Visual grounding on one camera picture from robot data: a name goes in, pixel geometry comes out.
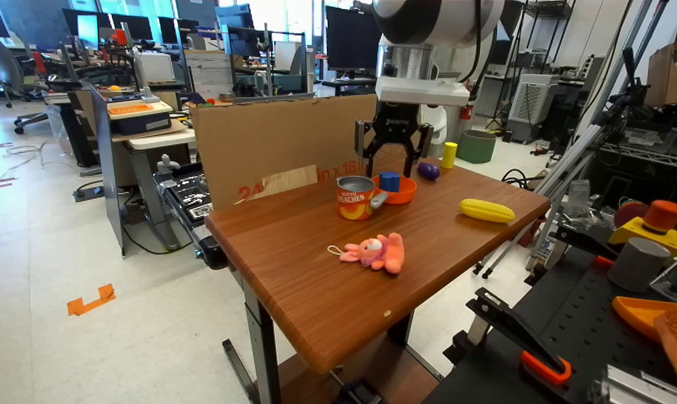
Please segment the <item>grey desk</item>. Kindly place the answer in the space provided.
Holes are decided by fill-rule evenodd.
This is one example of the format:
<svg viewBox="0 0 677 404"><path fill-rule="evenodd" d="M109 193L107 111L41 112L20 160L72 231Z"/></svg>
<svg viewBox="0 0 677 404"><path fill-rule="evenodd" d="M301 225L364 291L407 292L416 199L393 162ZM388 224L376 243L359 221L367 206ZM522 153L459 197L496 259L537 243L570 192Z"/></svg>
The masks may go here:
<svg viewBox="0 0 677 404"><path fill-rule="evenodd" d="M112 141L112 128L109 122L107 101L100 92L89 86L90 99L92 100L92 111L94 114L95 130L98 141L98 153L100 166L102 167L104 200L107 210L108 222L112 226L116 240L120 246L122 256L125 256L125 223L121 216L123 207L118 197L118 184L116 184L115 170L115 148L116 143ZM136 177L139 191L143 194L144 203L147 212L144 214L149 228L158 238L161 245L169 253L182 249L181 243L172 229L161 196L157 192L156 184L152 177L155 165L151 164L148 153L138 149L130 149L131 168Z"/></svg>

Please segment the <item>brown cardboard panel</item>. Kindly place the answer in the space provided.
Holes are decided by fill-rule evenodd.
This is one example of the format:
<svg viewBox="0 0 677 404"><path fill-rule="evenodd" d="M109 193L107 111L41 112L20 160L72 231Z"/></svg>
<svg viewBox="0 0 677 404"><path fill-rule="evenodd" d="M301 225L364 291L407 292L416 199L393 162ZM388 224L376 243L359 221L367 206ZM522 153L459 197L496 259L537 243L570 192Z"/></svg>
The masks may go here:
<svg viewBox="0 0 677 404"><path fill-rule="evenodd" d="M371 122L375 95L273 100L198 107L191 113L198 153L217 212L248 204L266 180L312 167L318 190L336 215L336 178L363 176L355 123Z"/></svg>

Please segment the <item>green bucket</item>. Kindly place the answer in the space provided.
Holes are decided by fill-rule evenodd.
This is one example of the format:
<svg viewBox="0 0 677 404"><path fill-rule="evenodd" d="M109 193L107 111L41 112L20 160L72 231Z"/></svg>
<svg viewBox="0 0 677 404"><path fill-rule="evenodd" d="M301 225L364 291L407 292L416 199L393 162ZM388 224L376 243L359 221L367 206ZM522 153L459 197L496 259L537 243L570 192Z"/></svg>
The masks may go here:
<svg viewBox="0 0 677 404"><path fill-rule="evenodd" d="M473 164L489 163L497 136L487 131L466 130L459 136L457 157Z"/></svg>

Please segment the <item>white plastic jug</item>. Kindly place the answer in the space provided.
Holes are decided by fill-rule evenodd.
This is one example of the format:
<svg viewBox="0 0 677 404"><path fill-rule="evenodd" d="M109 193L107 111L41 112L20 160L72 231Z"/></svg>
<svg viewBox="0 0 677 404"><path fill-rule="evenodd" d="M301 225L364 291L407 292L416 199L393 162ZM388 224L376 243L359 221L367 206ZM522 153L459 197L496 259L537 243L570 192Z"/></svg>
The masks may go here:
<svg viewBox="0 0 677 404"><path fill-rule="evenodd" d="M448 118L445 107L420 106L420 122L433 127L431 145L441 145L446 141Z"/></svg>

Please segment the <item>row of monitors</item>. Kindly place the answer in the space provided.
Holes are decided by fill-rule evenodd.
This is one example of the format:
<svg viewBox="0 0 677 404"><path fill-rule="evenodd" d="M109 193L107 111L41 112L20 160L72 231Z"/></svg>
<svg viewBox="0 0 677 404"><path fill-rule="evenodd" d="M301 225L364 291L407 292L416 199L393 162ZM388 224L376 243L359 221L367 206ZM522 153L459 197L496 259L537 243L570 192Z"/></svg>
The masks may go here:
<svg viewBox="0 0 677 404"><path fill-rule="evenodd" d="M123 23L128 24L131 38L138 41L146 39L158 44L178 44L179 39L175 31L175 25L179 26L179 34L182 42L187 40L187 34L198 26L195 20L175 20L168 16L133 16L118 15L117 13L99 13L96 11L80 11L71 8L63 8L62 13L72 36L79 34L80 15L92 15L97 17L98 28L121 30Z"/></svg>

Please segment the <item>grey cylinder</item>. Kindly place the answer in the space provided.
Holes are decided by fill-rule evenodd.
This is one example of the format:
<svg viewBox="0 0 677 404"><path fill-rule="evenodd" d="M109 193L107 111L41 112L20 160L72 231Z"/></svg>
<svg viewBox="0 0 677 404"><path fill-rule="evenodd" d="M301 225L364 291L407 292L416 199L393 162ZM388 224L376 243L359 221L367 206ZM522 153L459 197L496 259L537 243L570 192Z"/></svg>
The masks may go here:
<svg viewBox="0 0 677 404"><path fill-rule="evenodd" d="M670 258L670 251L659 243L632 237L606 276L612 284L626 291L644 292Z"/></svg>

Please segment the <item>black monitor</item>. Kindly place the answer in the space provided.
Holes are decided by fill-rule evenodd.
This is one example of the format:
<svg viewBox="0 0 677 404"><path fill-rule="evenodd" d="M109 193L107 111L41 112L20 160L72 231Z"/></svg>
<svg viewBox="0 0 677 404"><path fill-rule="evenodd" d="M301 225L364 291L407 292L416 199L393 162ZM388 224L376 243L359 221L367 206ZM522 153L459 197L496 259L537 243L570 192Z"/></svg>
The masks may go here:
<svg viewBox="0 0 677 404"><path fill-rule="evenodd" d="M382 33L371 7L326 6L326 56L329 71L350 77L375 77Z"/></svg>

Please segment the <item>cardboard box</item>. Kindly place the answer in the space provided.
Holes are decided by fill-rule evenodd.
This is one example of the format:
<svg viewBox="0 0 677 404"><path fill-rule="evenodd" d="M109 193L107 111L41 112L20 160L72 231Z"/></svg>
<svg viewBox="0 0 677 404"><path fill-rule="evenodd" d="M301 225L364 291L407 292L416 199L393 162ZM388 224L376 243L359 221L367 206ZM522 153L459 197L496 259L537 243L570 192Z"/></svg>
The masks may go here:
<svg viewBox="0 0 677 404"><path fill-rule="evenodd" d="M673 62L673 46L667 44L649 59L646 104L650 107L677 104L677 65Z"/></svg>

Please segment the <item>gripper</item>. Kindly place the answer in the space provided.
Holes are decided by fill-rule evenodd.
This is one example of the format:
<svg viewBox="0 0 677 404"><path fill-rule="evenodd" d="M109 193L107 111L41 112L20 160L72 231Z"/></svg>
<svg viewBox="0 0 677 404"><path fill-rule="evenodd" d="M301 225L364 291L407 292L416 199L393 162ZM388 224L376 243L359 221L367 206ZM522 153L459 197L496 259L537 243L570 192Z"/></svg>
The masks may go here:
<svg viewBox="0 0 677 404"><path fill-rule="evenodd" d="M356 120L355 151L365 168L374 169L375 156L386 141L404 141L404 177L411 177L413 166L428 156L434 133L433 125L421 125L419 117L419 104L378 102L373 122Z"/></svg>

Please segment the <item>yellow emergency stop button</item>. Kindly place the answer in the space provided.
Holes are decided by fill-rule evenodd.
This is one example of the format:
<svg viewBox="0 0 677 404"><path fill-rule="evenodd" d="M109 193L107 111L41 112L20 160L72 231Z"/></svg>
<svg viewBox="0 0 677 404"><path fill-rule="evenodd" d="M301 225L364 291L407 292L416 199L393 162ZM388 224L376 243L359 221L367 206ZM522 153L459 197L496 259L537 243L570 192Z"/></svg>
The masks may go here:
<svg viewBox="0 0 677 404"><path fill-rule="evenodd" d="M608 245L623 246L631 238L651 240L677 256L677 204L654 200L647 205L632 200L621 205L614 216L615 232Z"/></svg>

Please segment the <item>orange plastic tray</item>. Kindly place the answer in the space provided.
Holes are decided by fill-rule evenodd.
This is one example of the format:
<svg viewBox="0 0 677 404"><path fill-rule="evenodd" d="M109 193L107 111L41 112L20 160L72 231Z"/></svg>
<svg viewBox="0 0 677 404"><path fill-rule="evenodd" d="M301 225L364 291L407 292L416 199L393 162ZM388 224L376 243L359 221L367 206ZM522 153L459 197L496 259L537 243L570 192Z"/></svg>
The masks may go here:
<svg viewBox="0 0 677 404"><path fill-rule="evenodd" d="M616 296L611 302L611 307L631 328L654 342L660 342L654 321L667 310L677 309L677 302Z"/></svg>

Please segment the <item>pink plush toy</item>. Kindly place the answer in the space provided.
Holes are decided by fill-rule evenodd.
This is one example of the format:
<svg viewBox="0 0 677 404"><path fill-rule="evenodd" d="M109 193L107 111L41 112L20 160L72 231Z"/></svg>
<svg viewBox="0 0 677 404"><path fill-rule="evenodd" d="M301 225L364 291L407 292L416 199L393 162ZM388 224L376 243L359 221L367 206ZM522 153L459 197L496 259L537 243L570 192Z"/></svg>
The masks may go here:
<svg viewBox="0 0 677 404"><path fill-rule="evenodd" d="M342 263L359 263L372 270L384 269L390 274L402 272L405 261L403 237L399 233L377 235L357 244L346 244L343 249L328 246L327 251L338 256Z"/></svg>

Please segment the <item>white air cooler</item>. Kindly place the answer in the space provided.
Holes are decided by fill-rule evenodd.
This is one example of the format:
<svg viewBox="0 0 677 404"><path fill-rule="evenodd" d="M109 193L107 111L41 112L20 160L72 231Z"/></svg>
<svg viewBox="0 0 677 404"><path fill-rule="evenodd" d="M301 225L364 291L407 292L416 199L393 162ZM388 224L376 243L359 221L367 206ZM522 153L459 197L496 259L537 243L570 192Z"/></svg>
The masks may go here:
<svg viewBox="0 0 677 404"><path fill-rule="evenodd" d="M507 130L511 141L526 145L538 138L556 95L559 76L523 74L511 101Z"/></svg>

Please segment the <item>orange peaches can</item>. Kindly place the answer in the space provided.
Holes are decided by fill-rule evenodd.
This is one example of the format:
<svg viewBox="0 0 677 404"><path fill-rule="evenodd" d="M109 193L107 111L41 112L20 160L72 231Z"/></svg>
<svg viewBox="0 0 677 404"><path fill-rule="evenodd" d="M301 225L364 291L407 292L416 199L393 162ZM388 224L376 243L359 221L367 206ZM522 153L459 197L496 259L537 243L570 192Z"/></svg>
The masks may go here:
<svg viewBox="0 0 677 404"><path fill-rule="evenodd" d="M360 221L373 213L371 201L376 195L375 183L364 176L342 176L336 179L336 211L339 217Z"/></svg>

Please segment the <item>orange floor tape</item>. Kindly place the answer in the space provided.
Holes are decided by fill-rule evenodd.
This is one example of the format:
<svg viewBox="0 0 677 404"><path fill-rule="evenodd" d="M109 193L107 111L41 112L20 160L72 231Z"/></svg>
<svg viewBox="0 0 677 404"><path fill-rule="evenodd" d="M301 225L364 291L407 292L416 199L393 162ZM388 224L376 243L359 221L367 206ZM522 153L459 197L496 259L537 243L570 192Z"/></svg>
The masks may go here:
<svg viewBox="0 0 677 404"><path fill-rule="evenodd" d="M97 309L98 307L107 304L116 298L113 284L105 284L105 286L100 286L98 287L97 291L98 297L94 301L84 302L82 297L78 297L77 299L67 302L67 314L77 316L84 315L87 314L87 312Z"/></svg>

